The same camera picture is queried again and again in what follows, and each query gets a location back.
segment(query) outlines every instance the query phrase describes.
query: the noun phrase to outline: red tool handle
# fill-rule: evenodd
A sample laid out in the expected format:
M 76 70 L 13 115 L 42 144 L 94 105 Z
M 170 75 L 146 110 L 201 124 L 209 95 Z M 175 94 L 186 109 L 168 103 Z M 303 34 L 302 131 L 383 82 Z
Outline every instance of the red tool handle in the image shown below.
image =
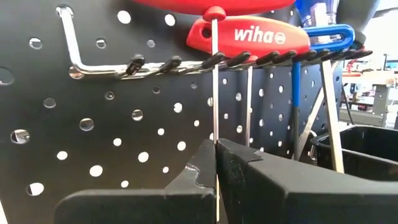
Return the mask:
M 227 16 L 240 16 L 262 13 L 289 6 L 294 0 L 133 0 L 160 9 L 173 12 L 204 15 L 213 6 L 223 8 Z
M 198 19 L 188 34 L 187 45 L 211 53 L 211 24 Z M 242 51 L 262 57 L 274 50 L 282 55 L 290 50 L 303 54 L 310 50 L 307 33 L 293 25 L 254 16 L 227 17 L 218 23 L 218 49 L 227 57 Z

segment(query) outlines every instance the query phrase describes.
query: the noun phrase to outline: storage bin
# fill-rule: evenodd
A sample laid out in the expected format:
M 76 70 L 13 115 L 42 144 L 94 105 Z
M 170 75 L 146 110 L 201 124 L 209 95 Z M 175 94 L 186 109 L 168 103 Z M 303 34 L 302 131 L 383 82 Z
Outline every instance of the storage bin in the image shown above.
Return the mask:
M 398 131 L 356 125 L 340 131 L 345 173 L 371 180 L 398 180 Z M 318 166 L 333 169 L 329 134 L 313 138 Z

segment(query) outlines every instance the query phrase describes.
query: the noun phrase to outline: pegboard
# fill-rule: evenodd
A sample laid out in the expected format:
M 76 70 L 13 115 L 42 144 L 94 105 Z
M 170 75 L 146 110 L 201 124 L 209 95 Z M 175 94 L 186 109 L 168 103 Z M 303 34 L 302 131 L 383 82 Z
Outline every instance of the pegboard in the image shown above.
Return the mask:
M 211 73 L 123 81 L 70 78 L 65 34 L 55 10 L 63 5 L 73 10 L 84 64 L 127 63 L 137 53 L 147 62 L 173 55 L 196 61 L 208 57 L 185 45 L 198 16 L 127 0 L 2 0 L 0 200 L 9 224 L 52 223 L 56 204 L 83 189 L 163 188 L 213 132 Z M 120 11 L 130 15 L 127 24 L 118 20 Z M 166 16 L 174 18 L 173 26 Z M 293 7 L 260 16 L 295 25 L 300 21 Z M 289 156 L 290 150 L 289 72 L 287 67 L 254 70 L 251 147 L 278 156 Z M 322 83 L 318 65 L 303 68 L 302 74 L 303 123 Z M 247 71 L 220 72 L 220 137 L 241 144 L 246 84 Z M 337 80 L 336 99 L 340 86 Z M 322 131 L 325 123 L 322 108 L 314 131 Z M 15 130 L 25 131 L 16 137 Z M 90 173 L 95 166 L 102 171 Z M 38 184 L 30 188 L 33 183 L 44 191 L 35 195 Z

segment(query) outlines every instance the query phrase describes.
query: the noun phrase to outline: blue tool handle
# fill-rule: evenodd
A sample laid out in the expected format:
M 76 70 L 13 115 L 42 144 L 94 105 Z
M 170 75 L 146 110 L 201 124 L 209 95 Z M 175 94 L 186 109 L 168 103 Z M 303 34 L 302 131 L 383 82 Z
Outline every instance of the blue tool handle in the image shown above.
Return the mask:
M 319 37 L 324 35 L 341 35 L 342 40 L 327 44 L 311 45 L 312 50 L 329 49 L 330 51 L 339 51 L 351 46 L 355 39 L 354 29 L 346 24 L 329 25 L 323 27 L 304 28 L 309 37 Z
M 300 106 L 300 62 L 292 65 L 292 101 L 294 107 Z

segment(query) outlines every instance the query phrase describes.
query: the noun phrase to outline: tool rack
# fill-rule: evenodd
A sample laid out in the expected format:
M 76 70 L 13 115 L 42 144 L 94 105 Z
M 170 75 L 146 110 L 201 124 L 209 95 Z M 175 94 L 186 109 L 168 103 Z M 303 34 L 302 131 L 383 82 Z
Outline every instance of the tool rack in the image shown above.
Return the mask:
M 195 62 L 209 57 L 185 45 L 190 26 L 198 16 L 124 0 L 3 1 L 0 199 L 9 224 L 52 223 L 59 201 L 81 190 L 166 187 L 184 192 L 183 185 L 173 184 L 176 177 L 184 173 L 191 181 L 198 177 L 195 172 L 187 174 L 190 169 L 186 164 L 202 141 L 213 136 L 211 72 L 181 76 L 166 73 L 131 80 L 72 78 L 57 11 L 62 6 L 73 10 L 85 65 L 125 64 L 137 53 L 153 63 L 165 62 L 173 55 Z M 121 11 L 129 15 L 129 22 L 118 20 Z M 258 16 L 300 25 L 293 6 Z M 172 17 L 175 24 L 167 24 L 165 17 Z M 292 157 L 290 69 L 254 69 L 252 86 L 250 146 L 286 158 Z M 238 144 L 244 144 L 246 72 L 225 71 L 219 77 L 220 137 Z M 333 79 L 338 106 L 341 67 Z M 302 67 L 300 132 L 321 86 L 320 65 Z M 325 104 L 312 129 L 317 133 L 326 131 Z M 13 134 L 15 130 L 24 136 Z M 66 152 L 67 157 L 63 154 L 60 159 L 60 152 Z M 190 163 L 206 169 L 203 161 Z M 97 177 L 90 175 L 94 166 L 101 166 Z M 204 182 L 215 187 L 214 182 Z M 29 187 L 33 183 L 42 184 L 44 191 L 34 195 Z M 159 194 L 145 190 L 141 193 Z M 201 194 L 212 196 L 209 192 Z M 212 200 L 204 201 L 215 207 Z M 201 223 L 212 220 L 212 214 L 203 216 Z M 184 216 L 189 220 L 192 213 Z M 184 220 L 181 216 L 174 218 Z M 56 223 L 67 221 L 56 218 Z

